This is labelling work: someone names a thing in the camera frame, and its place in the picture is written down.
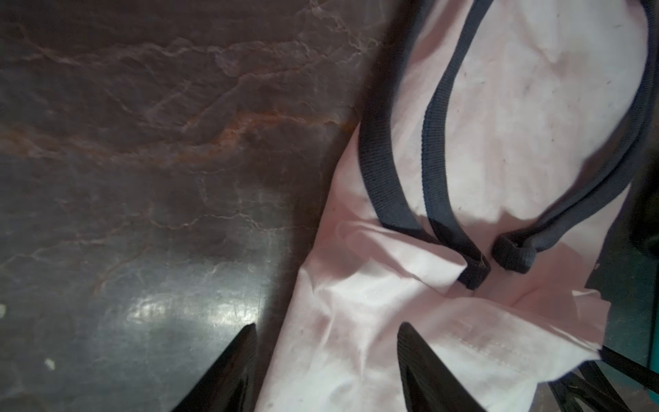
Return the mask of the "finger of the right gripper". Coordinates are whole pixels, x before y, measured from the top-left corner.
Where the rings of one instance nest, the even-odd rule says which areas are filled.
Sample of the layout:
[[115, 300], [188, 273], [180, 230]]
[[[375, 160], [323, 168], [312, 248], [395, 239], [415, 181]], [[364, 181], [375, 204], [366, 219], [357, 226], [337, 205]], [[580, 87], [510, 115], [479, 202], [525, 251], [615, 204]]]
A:
[[[600, 350], [601, 361], [620, 373], [640, 383], [646, 389], [658, 393], [658, 373], [624, 355], [603, 347]], [[630, 412], [630, 408], [618, 391], [606, 378], [597, 364], [590, 360], [578, 367], [581, 375], [566, 374], [561, 379], [549, 382], [561, 411], [582, 411], [579, 401], [593, 411]]]

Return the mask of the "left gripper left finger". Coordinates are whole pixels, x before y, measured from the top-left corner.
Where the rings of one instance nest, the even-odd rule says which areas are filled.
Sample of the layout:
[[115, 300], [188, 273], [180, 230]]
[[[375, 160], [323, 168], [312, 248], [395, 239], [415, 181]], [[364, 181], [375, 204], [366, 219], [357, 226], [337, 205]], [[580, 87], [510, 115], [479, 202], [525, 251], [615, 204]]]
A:
[[173, 412], [254, 410], [257, 328], [243, 327]]

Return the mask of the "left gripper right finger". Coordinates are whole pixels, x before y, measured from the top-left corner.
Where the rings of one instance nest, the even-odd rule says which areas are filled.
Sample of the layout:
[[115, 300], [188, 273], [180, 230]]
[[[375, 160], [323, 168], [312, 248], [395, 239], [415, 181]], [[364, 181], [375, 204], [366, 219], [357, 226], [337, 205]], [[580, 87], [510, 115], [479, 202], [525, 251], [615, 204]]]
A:
[[412, 324], [401, 324], [396, 353], [406, 410], [484, 412]]

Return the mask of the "white tank top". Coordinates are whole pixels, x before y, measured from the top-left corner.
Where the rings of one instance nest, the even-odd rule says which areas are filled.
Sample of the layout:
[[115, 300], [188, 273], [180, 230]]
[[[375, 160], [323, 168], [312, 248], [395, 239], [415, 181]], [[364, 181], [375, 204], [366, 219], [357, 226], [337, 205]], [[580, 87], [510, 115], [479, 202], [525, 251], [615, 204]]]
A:
[[[487, 411], [598, 358], [650, 1], [416, 1], [339, 161], [259, 411], [403, 411], [413, 329]], [[605, 193], [607, 183], [614, 190]]]

